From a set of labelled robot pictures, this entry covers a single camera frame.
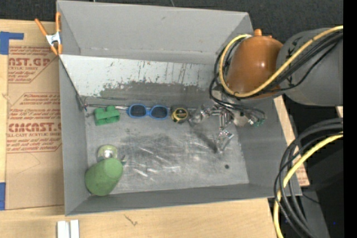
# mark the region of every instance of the cardboard box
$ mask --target cardboard box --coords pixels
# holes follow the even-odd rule
[[[6,57],[6,209],[62,205],[58,58],[34,21],[1,20],[0,30],[25,34]]]
[[[253,32],[247,13],[73,1],[57,10],[67,215],[273,196],[286,141],[271,98],[257,102],[266,122],[234,128],[223,154],[210,148],[215,118],[197,129],[125,113],[110,125],[93,118],[93,105],[207,103],[218,51]],[[108,143],[128,162],[109,196],[92,196],[84,174]]]

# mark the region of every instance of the silver metal part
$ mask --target silver metal part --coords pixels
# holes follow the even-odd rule
[[[109,158],[118,158],[118,149],[116,146],[113,145],[103,145],[99,147],[97,151],[97,162],[100,162],[104,159]]]
[[[219,152],[223,152],[225,147],[227,147],[227,145],[229,144],[229,142],[231,141],[231,139],[233,138],[234,134],[232,134],[230,131],[228,130],[221,130],[218,133],[218,136],[216,138],[216,146],[217,146],[217,150]]]
[[[52,46],[55,42],[58,42],[58,44],[61,44],[61,37],[60,37],[60,32],[56,32],[53,35],[46,35],[46,39],[49,42],[49,44]]]

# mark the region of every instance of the tape measure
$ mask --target tape measure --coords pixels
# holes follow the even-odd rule
[[[173,106],[171,108],[171,119],[173,122],[183,123],[189,118],[189,111],[184,106]]]

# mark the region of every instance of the sunglasses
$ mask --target sunglasses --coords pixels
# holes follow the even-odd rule
[[[169,113],[168,107],[163,105],[155,105],[148,108],[143,104],[133,104],[127,109],[127,114],[131,118],[142,118],[149,115],[153,119],[163,120],[168,117]]]

